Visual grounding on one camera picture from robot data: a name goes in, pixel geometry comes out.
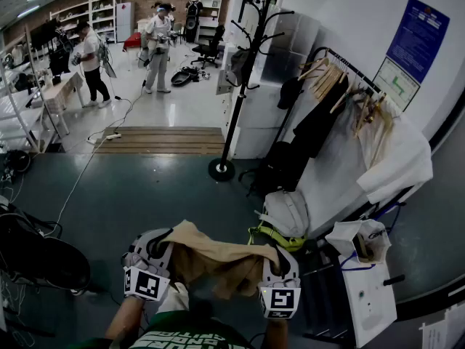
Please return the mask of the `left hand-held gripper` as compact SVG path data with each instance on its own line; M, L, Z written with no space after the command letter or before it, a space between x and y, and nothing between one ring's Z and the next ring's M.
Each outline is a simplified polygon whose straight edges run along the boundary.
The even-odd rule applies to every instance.
M160 301L169 285L169 262L173 243L164 241L173 229L162 228L139 234L121 258L124 295Z

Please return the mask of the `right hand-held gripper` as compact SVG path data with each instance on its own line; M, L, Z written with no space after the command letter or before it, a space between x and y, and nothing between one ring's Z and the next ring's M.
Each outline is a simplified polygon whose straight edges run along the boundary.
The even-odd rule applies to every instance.
M299 266L283 247L277 247L279 271L269 259L263 262L262 281L258 284L259 301L265 318L292 318L301 295Z

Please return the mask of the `tan beige garment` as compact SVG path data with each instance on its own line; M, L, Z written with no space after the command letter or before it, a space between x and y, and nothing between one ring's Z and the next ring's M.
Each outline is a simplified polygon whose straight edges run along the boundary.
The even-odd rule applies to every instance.
M212 291L223 300L256 294L266 260L273 271L280 271L274 247L215 241L187 220L172 228L162 242L173 243L168 266L172 279L189 287L198 279L211 276L215 280Z

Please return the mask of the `black coat stand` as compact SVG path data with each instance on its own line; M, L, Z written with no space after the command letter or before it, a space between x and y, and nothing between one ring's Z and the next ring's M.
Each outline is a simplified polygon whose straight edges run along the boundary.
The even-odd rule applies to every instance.
M280 32L271 36L265 35L265 29L269 21L272 18L280 16L280 15L294 15L295 11L287 11L287 12L276 12L272 15L268 16L268 10L270 8L271 0L265 0L264 6L262 8L258 8L258 6L252 1L246 1L249 5L251 5L258 14L258 24L255 30L254 38L251 39L251 35L248 31L246 31L241 25L239 25L234 20L231 20L231 23L240 29L240 31L246 36L249 42L249 48L244 49L242 47L239 48L238 54L240 55L239 58L242 60L240 61L240 84L235 84L231 82L229 79L226 79L227 83L231 85L233 88L239 87L239 93L236 98L234 107L232 109L232 116L230 117L230 122L228 124L227 129L227 136L225 140L225 145L222 151L222 156L220 158L216 158L210 161L208 166L208 172L212 179L217 182L227 182L230 181L235 176L235 166L229 159L229 152L230 146L233 141L233 137L235 134L235 129L237 127L240 111L243 105L243 101L246 99L246 90L253 90L259 88L259 85L255 87L250 87L249 81L251 78L251 73L253 71L254 63L256 60L256 56L258 53L263 54L265 56L269 56L269 52L262 52L261 46L271 39L283 36L285 33Z

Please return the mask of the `wooden hangers group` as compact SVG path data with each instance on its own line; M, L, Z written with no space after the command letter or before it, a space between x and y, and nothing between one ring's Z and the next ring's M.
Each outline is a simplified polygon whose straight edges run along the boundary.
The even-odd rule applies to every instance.
M331 112L336 110L341 103L344 103L346 107L348 99L360 92L368 97L373 97L376 93L382 96L386 95L372 81L369 81L361 72L345 61L344 58L338 54L334 54L333 58L334 60L331 61L325 56L302 66L304 72L299 78L305 81L307 79L312 80L309 91L313 94L316 105L323 100L337 81L342 83L345 78L348 78L349 82L347 91L332 107Z

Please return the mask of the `person's green shirt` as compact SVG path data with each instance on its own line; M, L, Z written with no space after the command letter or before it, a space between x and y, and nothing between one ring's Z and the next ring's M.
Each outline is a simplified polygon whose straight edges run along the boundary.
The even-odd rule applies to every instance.
M246 338L215 318L190 311L155 314L136 339L93 338L67 349L253 349Z

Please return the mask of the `black backpack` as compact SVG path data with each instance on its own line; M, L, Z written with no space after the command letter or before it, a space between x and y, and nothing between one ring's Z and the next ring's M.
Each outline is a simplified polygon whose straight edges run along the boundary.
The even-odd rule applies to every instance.
M261 197L280 190L294 192L307 164L305 158L304 149L296 143L276 142L259 166L241 172L238 181L247 174L254 175L247 196L252 192Z

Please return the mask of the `large black bag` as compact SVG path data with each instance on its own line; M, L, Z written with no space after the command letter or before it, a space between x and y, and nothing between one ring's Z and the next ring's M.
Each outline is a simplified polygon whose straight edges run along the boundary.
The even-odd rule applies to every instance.
M86 257L58 236L41 233L56 225L0 204L0 271L18 284L85 290L91 279Z

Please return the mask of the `black hanging garment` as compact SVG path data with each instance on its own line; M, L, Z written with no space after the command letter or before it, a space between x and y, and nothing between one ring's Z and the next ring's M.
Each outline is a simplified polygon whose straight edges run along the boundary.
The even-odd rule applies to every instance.
M345 94L348 86L348 78L345 78L342 83L337 81L323 100L294 128L291 145L299 154L299 158L308 160L318 155L337 117L345 109L345 104L341 103L336 110L331 112L332 107Z

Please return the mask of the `table with checked cloth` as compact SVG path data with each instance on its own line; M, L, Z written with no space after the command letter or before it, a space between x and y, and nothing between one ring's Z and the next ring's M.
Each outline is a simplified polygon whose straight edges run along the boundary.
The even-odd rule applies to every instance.
M50 115L57 116L65 133L70 133L65 122L63 112L67 108L67 101L72 93L76 93L81 107L84 108L84 99L81 94L83 79L78 72L64 73L60 77L60 83L46 86L41 90L41 96L46 110Z

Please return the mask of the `grey bag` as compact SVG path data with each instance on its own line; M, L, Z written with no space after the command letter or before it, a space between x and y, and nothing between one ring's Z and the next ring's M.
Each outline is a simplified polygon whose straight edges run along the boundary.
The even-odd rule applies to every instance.
M235 77L235 85L241 86L243 80L246 77L247 70L248 70L248 56L250 52L244 49L239 49L232 57L231 57L231 68L230 72Z

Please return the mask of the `framed evacuation map sign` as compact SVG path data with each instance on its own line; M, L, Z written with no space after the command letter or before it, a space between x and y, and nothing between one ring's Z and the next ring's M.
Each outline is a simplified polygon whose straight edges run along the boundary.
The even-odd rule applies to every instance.
M389 95L402 111L410 105L420 89L420 84L388 57L384 58L373 83Z

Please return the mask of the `white metal locker cabinet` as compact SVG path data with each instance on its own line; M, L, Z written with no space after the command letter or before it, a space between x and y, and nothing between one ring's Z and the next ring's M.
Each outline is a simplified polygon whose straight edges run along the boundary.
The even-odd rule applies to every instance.
M225 95L225 121L222 134L226 140L233 119L235 101L240 87L231 70L231 57L239 46L248 47L248 39L239 28L230 24L217 81L217 95ZM263 43L252 68L245 99L230 144L229 159L260 159L270 149L286 116L279 109L282 84L300 74L299 66L307 61L320 22L309 16L294 13L280 15L268 22L264 33L268 36L284 33Z

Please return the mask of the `white fridge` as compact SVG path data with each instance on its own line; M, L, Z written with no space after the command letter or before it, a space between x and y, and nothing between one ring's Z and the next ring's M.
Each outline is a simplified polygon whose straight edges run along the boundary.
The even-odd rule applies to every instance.
M135 3L116 5L116 41L125 42L134 33Z

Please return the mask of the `blue wall poster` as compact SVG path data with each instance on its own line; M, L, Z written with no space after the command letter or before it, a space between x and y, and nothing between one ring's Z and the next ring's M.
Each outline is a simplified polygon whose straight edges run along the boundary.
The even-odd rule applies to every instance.
M408 0L399 27L387 50L417 83L422 83L440 49L450 18L419 0Z

